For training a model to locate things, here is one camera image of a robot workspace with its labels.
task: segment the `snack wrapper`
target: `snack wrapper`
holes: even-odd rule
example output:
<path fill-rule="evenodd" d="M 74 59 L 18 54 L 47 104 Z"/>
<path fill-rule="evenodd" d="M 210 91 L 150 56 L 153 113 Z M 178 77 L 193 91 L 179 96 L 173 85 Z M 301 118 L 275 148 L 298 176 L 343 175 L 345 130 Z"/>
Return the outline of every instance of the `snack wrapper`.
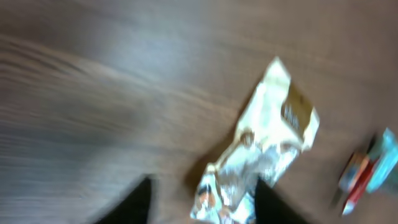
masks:
<path fill-rule="evenodd" d="M 258 178 L 272 187 L 293 160 L 312 147 L 318 127 L 315 108 L 275 58 L 239 119 L 233 142 L 207 165 L 191 217 L 211 223 L 254 223 Z"/>

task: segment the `wood grain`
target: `wood grain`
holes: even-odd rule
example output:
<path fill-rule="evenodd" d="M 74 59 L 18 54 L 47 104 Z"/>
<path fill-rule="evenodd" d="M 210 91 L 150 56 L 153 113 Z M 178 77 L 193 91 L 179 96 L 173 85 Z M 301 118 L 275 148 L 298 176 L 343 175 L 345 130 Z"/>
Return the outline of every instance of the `wood grain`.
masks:
<path fill-rule="evenodd" d="M 350 153 L 398 133 L 398 3 L 0 0 L 0 223 L 89 223 L 143 173 L 155 223 L 192 188 L 278 55 L 321 117 L 278 189 L 320 223 L 395 223 L 398 201 L 329 204 Z"/>

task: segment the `gold label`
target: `gold label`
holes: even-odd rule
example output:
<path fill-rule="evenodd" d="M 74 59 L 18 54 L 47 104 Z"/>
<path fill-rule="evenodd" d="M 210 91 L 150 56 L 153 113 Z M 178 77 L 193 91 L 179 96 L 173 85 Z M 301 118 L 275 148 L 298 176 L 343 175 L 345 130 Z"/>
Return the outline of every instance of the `gold label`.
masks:
<path fill-rule="evenodd" d="M 305 128 L 310 123 L 312 108 L 306 97 L 291 83 L 280 114 L 302 139 Z"/>

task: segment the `crumpled wrapper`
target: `crumpled wrapper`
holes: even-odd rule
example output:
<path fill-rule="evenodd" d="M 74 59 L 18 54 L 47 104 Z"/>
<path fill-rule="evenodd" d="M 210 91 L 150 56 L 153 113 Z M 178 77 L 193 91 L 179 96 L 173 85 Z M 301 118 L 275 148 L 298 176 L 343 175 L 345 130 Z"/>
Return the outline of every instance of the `crumpled wrapper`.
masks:
<path fill-rule="evenodd" d="M 211 223 L 254 223 L 260 177 L 273 186 L 312 147 L 319 127 L 315 108 L 275 58 L 236 126 L 232 144 L 210 163 L 197 188 L 191 217 Z"/>

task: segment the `red object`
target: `red object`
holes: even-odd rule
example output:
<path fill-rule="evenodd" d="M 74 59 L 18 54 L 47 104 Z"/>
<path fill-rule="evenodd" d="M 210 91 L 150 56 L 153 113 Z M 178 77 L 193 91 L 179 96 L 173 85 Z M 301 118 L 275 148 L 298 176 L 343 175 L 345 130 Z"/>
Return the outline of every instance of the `red object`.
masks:
<path fill-rule="evenodd" d="M 362 194 L 365 192 L 366 186 L 368 186 L 368 183 L 371 180 L 371 177 L 373 175 L 373 167 L 376 164 L 376 162 L 377 161 L 374 161 L 372 163 L 369 163 L 368 166 L 366 166 L 365 170 L 359 177 L 354 188 L 348 195 L 348 198 L 343 207 L 342 215 L 350 214 L 354 210 L 355 205 L 357 204 L 358 200 L 361 198 Z"/>

